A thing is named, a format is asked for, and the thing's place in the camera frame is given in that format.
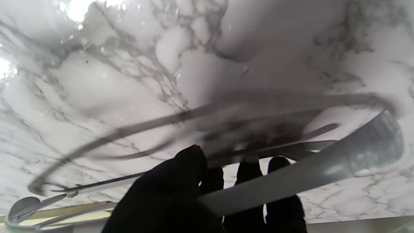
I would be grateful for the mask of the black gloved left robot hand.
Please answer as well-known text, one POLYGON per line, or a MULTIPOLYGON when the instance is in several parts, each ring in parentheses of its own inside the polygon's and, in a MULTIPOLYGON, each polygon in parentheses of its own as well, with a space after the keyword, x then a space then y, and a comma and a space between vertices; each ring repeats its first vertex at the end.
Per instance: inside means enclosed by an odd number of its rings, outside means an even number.
POLYGON ((197 201, 223 189, 222 168, 207 168, 198 145, 146 172, 113 210, 103 233, 306 233, 297 195, 224 217, 197 201))

